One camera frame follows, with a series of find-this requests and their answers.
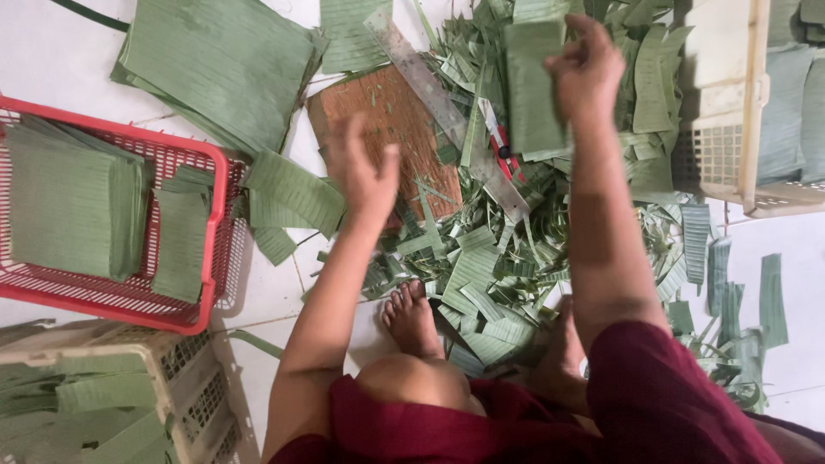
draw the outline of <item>right hand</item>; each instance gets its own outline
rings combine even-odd
[[[350,217],[383,227],[398,194],[398,145],[384,147],[383,163],[377,169],[366,154],[363,133],[363,114],[335,121],[324,161],[346,198]]]
[[[564,20],[576,30],[578,40],[566,44],[561,56],[544,60],[557,86],[561,112],[573,124],[613,121],[625,59],[598,21],[584,15],[567,15]]]

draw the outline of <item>white tile floor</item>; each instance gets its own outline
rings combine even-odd
[[[136,0],[82,0],[99,12],[131,21]],[[318,0],[265,0],[273,9],[303,26],[318,25]],[[453,0],[424,0],[423,6],[433,24],[450,15]],[[456,0],[467,12],[469,0]],[[426,43],[414,6],[395,0],[394,19],[405,36],[417,48]],[[64,10],[49,0],[0,2],[0,92],[64,110],[75,111],[111,121],[129,123],[151,130],[184,137],[208,139],[179,116],[164,117],[172,112],[137,89],[109,82],[124,34],[89,22]],[[317,76],[310,85],[314,93],[332,80]],[[324,174],[314,137],[305,111],[294,118],[285,156],[309,171]],[[724,204],[712,201],[714,217],[724,222]],[[729,206],[731,223],[742,219],[741,207]],[[769,253],[783,255],[783,291],[790,344],[772,349],[764,373],[766,392],[771,406],[768,414],[825,430],[825,214],[759,220],[728,227],[734,236],[730,255],[729,279],[746,284],[742,304],[742,327],[758,324],[758,295],[761,257]],[[291,230],[293,239],[311,235],[306,230]],[[315,280],[310,275],[321,268],[316,260],[319,250],[331,244],[315,236],[302,244],[292,259],[272,266],[247,237],[246,247],[238,255],[242,269],[234,285],[233,298],[219,302],[212,316],[214,347],[233,386],[233,406],[247,430],[258,436],[262,445],[266,429],[266,404],[269,388],[277,369],[277,360],[235,339],[227,339],[227,329],[245,328],[274,344],[283,346],[289,338],[300,312],[300,297]],[[697,327],[710,319],[705,315],[705,294],[695,296],[695,286],[688,285],[683,297],[691,301]],[[548,300],[553,304],[559,295]],[[376,314],[377,303],[363,303],[356,312],[346,372],[356,373],[370,360],[396,349],[381,329]],[[39,318],[56,318],[59,322],[87,316],[44,306],[0,299],[3,325]],[[250,450],[248,459],[257,450]]]

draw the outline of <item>plastic crate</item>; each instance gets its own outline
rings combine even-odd
[[[70,357],[138,354],[153,379],[162,423],[172,416],[181,464],[236,462],[241,439],[223,369],[204,332],[186,337],[115,321],[87,320],[47,329],[0,348],[0,365],[53,366]],[[7,459],[0,452],[0,459]]]
[[[825,211],[821,183],[757,186],[761,114],[771,87],[770,6],[770,0],[695,0],[676,2],[674,15],[677,24],[695,28],[679,71],[685,98],[674,186],[738,203],[755,218]]]
[[[160,187],[162,180],[172,177],[177,166],[184,163],[215,173],[200,274],[203,290],[198,303],[152,293],[161,220],[154,197],[146,221],[139,272],[123,283],[12,261],[9,206],[13,171],[8,150],[1,145],[2,126],[14,124],[26,114],[74,125],[98,139],[143,156],[155,168],[154,187]],[[199,334],[209,323],[216,299],[224,293],[234,230],[230,202],[238,195],[242,173],[241,163],[228,161],[220,149],[205,142],[0,97],[0,296],[181,334]]]

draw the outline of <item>red plastic basket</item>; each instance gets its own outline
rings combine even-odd
[[[174,175],[177,166],[190,164],[215,173],[212,212],[206,224],[203,291],[196,304],[152,293],[152,278],[158,265],[160,210],[152,197],[147,220],[144,256],[140,270],[123,283],[12,261],[12,224],[9,216],[12,163],[8,149],[0,144],[0,296],[30,301],[131,324],[165,329],[185,335],[202,332],[209,323],[215,300],[224,294],[232,252],[234,221],[230,202],[238,195],[243,164],[226,159],[217,147],[173,135],[117,124],[68,111],[0,97],[0,143],[2,126],[14,124],[21,115],[61,121],[122,149],[151,160],[154,186]]]

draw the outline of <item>foot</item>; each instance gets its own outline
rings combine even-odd
[[[427,302],[424,284],[419,280],[402,283],[399,291],[384,303],[381,320],[402,353],[425,358],[444,359],[444,347],[438,339],[436,322]]]
[[[587,379],[579,372],[584,347],[573,323],[573,298],[565,296],[549,334],[547,354],[530,377],[530,386],[573,412],[589,416]]]

